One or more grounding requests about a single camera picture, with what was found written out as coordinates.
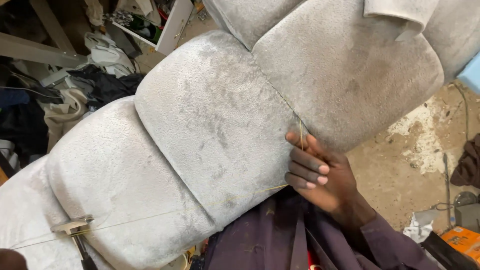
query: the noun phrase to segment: cardboard box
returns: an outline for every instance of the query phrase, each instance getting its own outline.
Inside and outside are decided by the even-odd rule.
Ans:
[[[480,266],[480,233],[457,226],[442,235],[442,239]]]

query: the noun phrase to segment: dirty floor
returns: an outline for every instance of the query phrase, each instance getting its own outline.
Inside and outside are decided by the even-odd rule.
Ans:
[[[217,25],[210,16],[203,21],[195,17],[183,31],[179,46],[214,29]],[[139,46],[143,55],[136,60],[141,72],[146,74],[165,56],[145,43],[140,42]],[[460,91],[467,101],[468,117]],[[447,201],[443,154],[448,156],[451,175],[463,152],[466,136],[471,139],[480,132],[479,112],[480,96],[459,82],[451,83],[398,122],[347,153],[358,189],[396,230],[410,224],[412,212]],[[473,187],[450,185],[451,202],[465,190],[479,193]],[[441,211],[433,228],[440,232],[447,225],[447,211]]]

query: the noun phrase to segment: drawer handle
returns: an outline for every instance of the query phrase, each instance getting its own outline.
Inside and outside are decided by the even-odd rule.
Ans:
[[[174,38],[177,38],[178,36],[180,36],[182,29],[183,29],[183,19],[181,20],[180,32],[176,34]]]

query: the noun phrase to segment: sleeve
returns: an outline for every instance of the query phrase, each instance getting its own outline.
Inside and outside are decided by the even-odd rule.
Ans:
[[[412,239],[396,232],[377,213],[374,220],[361,227],[361,232],[382,270],[439,270]]]

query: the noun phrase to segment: sofa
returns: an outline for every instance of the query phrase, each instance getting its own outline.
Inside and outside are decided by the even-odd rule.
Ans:
[[[204,4],[220,30],[0,187],[0,248],[31,270],[82,269],[50,227],[91,214],[84,237],[99,269],[158,269],[285,185],[287,131],[348,151],[480,50],[477,1]]]

